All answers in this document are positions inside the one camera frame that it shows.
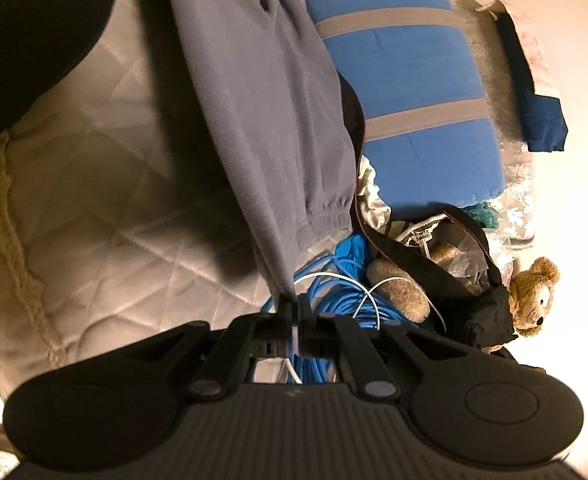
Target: beige mattress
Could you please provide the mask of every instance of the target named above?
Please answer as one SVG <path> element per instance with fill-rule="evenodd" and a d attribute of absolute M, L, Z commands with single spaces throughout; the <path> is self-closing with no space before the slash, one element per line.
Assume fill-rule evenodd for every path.
<path fill-rule="evenodd" d="M 473 37 L 482 23 L 471 1 L 455 3 Z M 494 45 L 472 47 L 490 98 L 493 87 L 506 92 L 502 52 L 499 61 Z M 530 159 L 512 110 L 493 113 L 508 180 L 519 182 L 509 172 Z M 509 189 L 499 198 L 505 218 L 520 203 Z M 0 134 L 2 397 L 53 367 L 189 320 L 223 328 L 268 297 L 168 0 L 116 0 L 87 58 Z"/>

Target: teddy bear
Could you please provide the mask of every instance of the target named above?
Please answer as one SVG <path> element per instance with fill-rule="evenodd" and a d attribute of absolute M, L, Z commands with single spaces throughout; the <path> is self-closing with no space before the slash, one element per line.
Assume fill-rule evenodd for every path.
<path fill-rule="evenodd" d="M 560 280 L 558 267 L 544 256 L 527 270 L 514 275 L 509 286 L 509 309 L 519 335 L 530 337 L 542 329 L 554 301 L 554 286 Z"/>
<path fill-rule="evenodd" d="M 385 258 L 378 258 L 367 267 L 367 279 L 373 285 L 392 276 L 403 279 L 383 283 L 378 287 L 380 294 L 410 321 L 424 322 L 429 316 L 429 302 L 418 283 L 407 272 Z M 519 335 L 533 336 L 541 331 L 544 318 L 552 307 L 554 286 L 558 280 L 558 267 L 544 256 L 538 258 L 529 269 L 512 277 L 509 310 L 514 329 Z"/>

